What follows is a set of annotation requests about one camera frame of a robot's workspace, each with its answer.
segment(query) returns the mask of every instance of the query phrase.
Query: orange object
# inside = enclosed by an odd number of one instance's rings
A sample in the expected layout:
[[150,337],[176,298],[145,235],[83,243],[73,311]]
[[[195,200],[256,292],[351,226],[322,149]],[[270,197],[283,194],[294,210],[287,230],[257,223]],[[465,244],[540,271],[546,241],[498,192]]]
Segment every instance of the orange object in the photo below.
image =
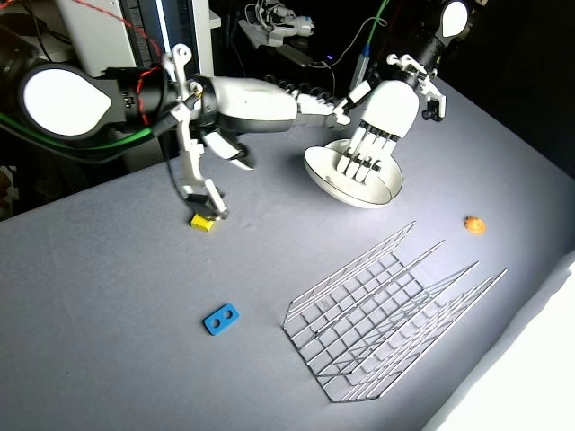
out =
[[483,235],[487,226],[485,222],[479,217],[466,217],[465,219],[465,229],[474,235]]

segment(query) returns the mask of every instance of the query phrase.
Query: gray table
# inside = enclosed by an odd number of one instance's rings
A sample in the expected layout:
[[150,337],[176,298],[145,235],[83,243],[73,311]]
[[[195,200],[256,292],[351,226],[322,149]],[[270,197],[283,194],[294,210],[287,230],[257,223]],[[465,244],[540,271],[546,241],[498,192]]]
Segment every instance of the gray table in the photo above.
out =
[[[162,165],[0,224],[0,429],[421,428],[575,246],[575,183],[440,87],[448,117],[417,120],[395,153],[403,190],[380,210],[311,182],[304,149],[337,135],[300,128],[246,136],[255,172],[206,160],[232,210],[210,234],[186,225]],[[468,215],[486,220],[483,237]],[[384,399],[332,405],[283,314],[411,220],[408,255],[447,240],[431,277],[476,259],[467,283],[509,273]],[[226,302],[241,320],[211,337],[201,320]]]

